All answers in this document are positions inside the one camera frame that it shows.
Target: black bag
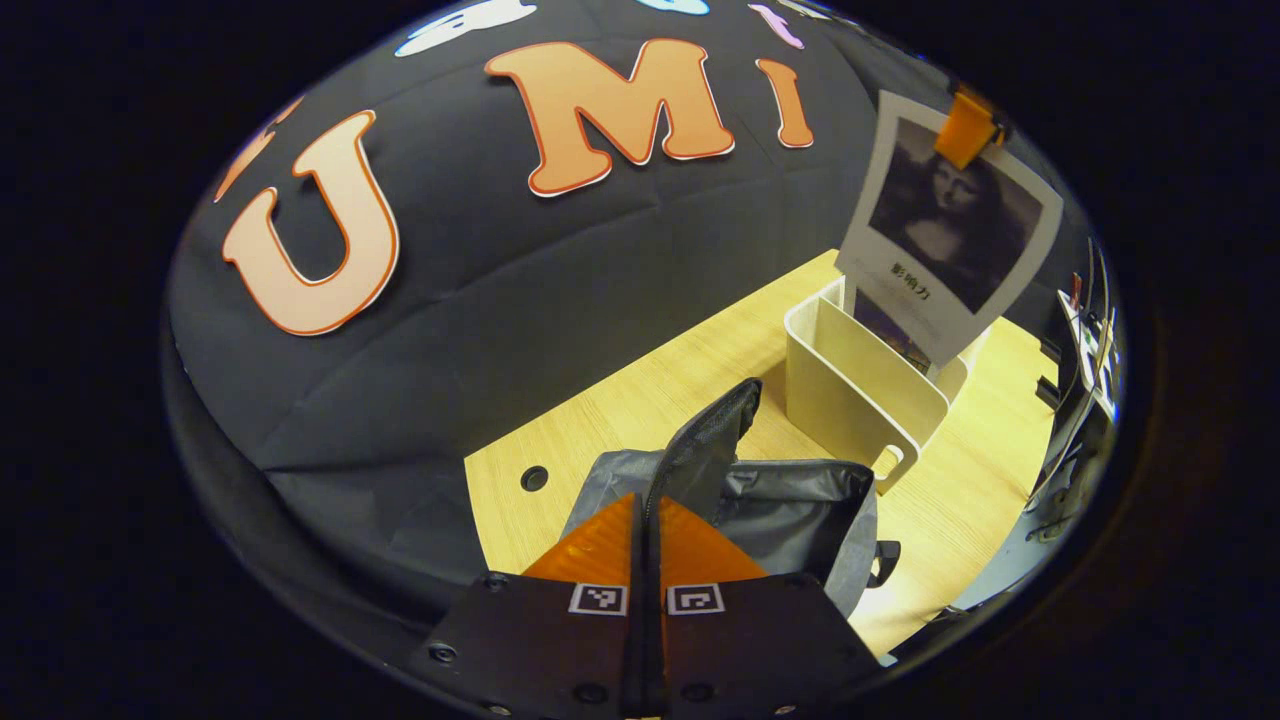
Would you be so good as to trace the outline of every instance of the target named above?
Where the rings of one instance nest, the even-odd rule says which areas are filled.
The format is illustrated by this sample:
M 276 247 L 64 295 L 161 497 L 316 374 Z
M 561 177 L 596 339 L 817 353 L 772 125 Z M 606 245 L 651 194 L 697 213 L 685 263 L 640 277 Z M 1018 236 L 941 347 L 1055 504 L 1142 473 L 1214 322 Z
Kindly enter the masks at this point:
M 897 564 L 897 542 L 876 541 L 870 468 L 841 460 L 737 462 L 762 383 L 749 379 L 699 413 L 664 451 L 621 450 L 596 459 L 563 536 L 627 493 L 654 507 L 666 495 L 701 516 L 767 573 L 804 571 L 824 583 L 849 616 L 863 589 L 879 587 Z M 878 575 L 872 564 L 881 560 Z

